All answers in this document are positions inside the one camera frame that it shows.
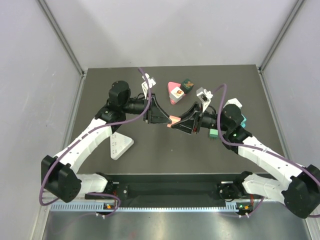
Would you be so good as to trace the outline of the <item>grey white cube adapter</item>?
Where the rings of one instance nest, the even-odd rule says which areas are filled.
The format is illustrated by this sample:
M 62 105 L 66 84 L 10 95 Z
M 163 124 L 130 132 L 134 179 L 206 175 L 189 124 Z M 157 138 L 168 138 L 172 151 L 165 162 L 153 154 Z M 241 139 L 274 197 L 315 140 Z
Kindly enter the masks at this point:
M 239 109 L 243 107 L 243 105 L 239 102 L 237 98 L 229 99 L 224 106 L 231 105 L 231 104 L 236 105 Z

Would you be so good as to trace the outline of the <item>pink triangular power strip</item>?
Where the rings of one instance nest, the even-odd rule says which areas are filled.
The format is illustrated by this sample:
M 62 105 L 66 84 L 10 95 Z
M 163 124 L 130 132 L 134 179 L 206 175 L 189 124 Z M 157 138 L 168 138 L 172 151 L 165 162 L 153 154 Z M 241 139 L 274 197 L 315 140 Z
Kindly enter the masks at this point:
M 170 81 L 167 84 L 169 100 L 172 105 L 178 103 L 184 96 L 185 92 L 181 89 L 181 84 Z

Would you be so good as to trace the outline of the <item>white tiger cube adapter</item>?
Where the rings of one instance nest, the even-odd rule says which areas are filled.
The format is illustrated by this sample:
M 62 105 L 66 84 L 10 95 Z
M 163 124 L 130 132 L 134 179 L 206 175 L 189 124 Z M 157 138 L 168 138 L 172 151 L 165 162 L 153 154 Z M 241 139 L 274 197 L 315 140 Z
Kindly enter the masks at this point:
M 170 90 L 169 98 L 170 98 L 171 104 L 175 105 L 176 103 L 178 103 L 184 97 L 184 95 L 185 95 L 184 92 L 178 86 Z

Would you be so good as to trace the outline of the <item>teal cube charger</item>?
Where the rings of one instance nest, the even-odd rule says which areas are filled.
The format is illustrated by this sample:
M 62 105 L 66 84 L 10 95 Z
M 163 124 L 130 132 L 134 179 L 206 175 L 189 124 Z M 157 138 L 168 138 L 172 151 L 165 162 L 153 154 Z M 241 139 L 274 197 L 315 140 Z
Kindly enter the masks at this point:
M 240 125 L 241 125 L 242 128 L 245 128 L 246 127 L 247 118 L 244 115 L 242 115 L 242 117 L 243 117 L 243 120 L 242 120 Z

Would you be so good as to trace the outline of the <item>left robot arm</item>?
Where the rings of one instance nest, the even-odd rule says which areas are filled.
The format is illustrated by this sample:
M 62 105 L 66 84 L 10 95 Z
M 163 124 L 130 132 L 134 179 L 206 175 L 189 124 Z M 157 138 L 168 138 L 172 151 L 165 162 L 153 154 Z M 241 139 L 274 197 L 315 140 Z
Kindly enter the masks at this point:
M 169 116 L 157 105 L 151 89 L 156 81 L 143 76 L 142 97 L 131 97 L 131 89 L 126 81 L 116 81 L 108 93 L 106 104 L 97 112 L 89 125 L 65 149 L 55 156 L 46 155 L 41 161 L 41 187 L 39 202 L 42 206 L 43 192 L 47 190 L 57 200 L 65 203 L 73 201 L 79 195 L 100 195 L 109 198 L 114 191 L 111 180 L 103 173 L 79 174 L 84 161 L 106 139 L 115 135 L 118 128 L 131 121 L 127 114 L 135 115 L 134 120 L 146 117 L 149 124 L 170 124 Z

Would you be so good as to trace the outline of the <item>salmon pink cube charger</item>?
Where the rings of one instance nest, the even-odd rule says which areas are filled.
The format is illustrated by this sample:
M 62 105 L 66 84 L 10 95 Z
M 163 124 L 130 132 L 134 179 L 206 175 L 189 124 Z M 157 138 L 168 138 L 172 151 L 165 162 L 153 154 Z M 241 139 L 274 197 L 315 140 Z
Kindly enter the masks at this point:
M 180 117 L 173 116 L 173 115 L 170 115 L 170 116 L 169 116 L 169 119 L 170 119 L 171 122 L 167 124 L 167 127 L 168 127 L 168 128 L 171 128 L 172 125 L 178 123 L 178 122 L 181 120 Z

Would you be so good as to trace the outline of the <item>white triangular power strip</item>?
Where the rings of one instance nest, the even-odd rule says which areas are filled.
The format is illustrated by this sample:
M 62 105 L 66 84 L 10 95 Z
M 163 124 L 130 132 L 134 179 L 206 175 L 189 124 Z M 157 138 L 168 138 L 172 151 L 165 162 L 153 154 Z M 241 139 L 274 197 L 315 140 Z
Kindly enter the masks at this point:
M 118 160 L 132 145 L 134 140 L 131 137 L 115 132 L 110 136 L 110 157 Z

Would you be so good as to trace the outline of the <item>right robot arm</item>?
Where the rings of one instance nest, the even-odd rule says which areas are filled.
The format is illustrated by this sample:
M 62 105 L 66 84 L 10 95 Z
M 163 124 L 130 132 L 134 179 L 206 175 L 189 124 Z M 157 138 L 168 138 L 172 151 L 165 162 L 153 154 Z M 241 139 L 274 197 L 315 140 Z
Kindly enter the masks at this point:
M 228 100 L 216 114 L 203 112 L 195 103 L 170 127 L 188 134 L 197 133 L 201 128 L 222 130 L 222 142 L 228 150 L 272 175 L 272 178 L 266 178 L 242 172 L 233 181 L 233 192 L 237 197 L 260 195 L 285 205 L 299 218 L 311 217 L 320 204 L 320 170 L 312 164 L 305 167 L 292 162 L 262 144 L 242 127 L 241 108 L 236 98 Z

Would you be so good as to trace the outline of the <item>dark green cube adapter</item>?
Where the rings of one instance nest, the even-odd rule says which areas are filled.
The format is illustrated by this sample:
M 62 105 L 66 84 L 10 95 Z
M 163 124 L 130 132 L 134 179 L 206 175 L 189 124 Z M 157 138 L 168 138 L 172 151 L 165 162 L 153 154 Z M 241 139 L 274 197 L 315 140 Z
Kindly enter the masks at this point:
M 181 84 L 180 84 L 180 89 L 184 92 L 184 94 L 188 94 L 194 87 L 194 83 L 186 78 Z

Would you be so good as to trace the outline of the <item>mint green cube charger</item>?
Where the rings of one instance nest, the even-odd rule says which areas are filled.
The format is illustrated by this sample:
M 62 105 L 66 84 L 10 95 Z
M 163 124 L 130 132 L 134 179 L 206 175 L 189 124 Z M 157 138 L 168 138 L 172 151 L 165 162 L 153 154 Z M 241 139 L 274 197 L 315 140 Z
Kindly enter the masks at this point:
M 219 131 L 217 129 L 209 129 L 208 136 L 210 139 L 218 139 L 219 138 Z

